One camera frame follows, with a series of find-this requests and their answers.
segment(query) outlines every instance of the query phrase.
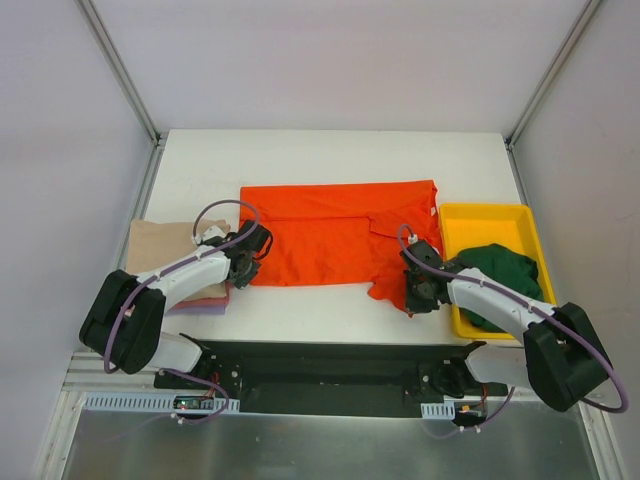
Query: beige cloth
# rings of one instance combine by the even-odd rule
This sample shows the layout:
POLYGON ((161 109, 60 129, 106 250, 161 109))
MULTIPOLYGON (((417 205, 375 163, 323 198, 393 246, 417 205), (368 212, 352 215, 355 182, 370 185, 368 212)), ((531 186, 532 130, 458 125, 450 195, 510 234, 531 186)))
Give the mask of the beige cloth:
MULTIPOLYGON (((198 234, 216 225, 229 233, 231 227, 224 220, 200 220, 198 234)), ((191 239, 192 223, 153 223, 134 220, 129 229, 129 249, 127 252, 128 273, 136 274, 155 270, 186 257, 196 249, 191 239)), ((194 293, 185 301, 202 298, 224 298, 227 289, 224 283, 210 285, 194 293)))

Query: yellow bin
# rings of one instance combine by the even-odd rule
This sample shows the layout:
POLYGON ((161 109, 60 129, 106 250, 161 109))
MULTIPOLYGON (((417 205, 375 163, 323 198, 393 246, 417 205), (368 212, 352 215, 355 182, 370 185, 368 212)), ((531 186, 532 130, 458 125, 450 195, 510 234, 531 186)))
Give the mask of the yellow bin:
MULTIPOLYGON (((524 205, 483 205, 445 203, 440 207, 440 228, 444 258, 455 257, 470 247, 498 243, 538 263, 538 283, 545 302, 555 305, 547 264, 542 255, 538 232, 529 207, 524 205)), ((458 307, 452 308, 453 331, 474 340, 513 340, 508 333, 485 332, 474 327, 458 307)))

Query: gray wall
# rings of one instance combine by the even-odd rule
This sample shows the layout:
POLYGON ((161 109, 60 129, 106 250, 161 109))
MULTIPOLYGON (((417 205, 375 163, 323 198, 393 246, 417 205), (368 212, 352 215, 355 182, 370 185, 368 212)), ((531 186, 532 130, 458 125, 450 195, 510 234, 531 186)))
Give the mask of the gray wall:
POLYGON ((162 130, 501 132, 585 0, 96 0, 162 130))
POLYGON ((632 409, 612 418, 630 478, 640 478, 639 24, 640 2, 605 3, 515 151, 559 296, 587 309, 630 391, 632 409))
POLYGON ((0 478, 33 478, 150 143, 71 0, 0 2, 0 478))

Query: table top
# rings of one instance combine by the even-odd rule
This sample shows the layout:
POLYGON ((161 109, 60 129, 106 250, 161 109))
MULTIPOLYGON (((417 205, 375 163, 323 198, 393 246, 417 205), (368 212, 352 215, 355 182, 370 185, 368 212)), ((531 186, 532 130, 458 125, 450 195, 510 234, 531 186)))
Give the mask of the table top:
MULTIPOLYGON (((172 130, 145 218, 192 221, 211 202, 239 198, 244 185, 423 179, 435 181, 438 204, 520 203, 496 133, 172 130)), ((238 207, 207 218, 236 227, 238 207)), ((453 335, 448 306, 409 318, 370 298, 369 286, 248 287, 232 291, 225 315, 172 315, 163 330, 216 340, 468 343, 453 335)))

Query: red cloth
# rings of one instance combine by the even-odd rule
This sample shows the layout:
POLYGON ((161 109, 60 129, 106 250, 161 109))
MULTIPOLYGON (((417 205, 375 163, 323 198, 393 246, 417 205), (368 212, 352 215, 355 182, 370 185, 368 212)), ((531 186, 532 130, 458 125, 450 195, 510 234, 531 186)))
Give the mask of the red cloth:
MULTIPOLYGON (((404 310, 405 264, 398 227, 442 251, 435 184, 406 183, 244 187, 273 233, 253 285, 301 286, 373 282, 369 295, 404 310)), ((252 218, 242 207, 240 220, 252 218)))

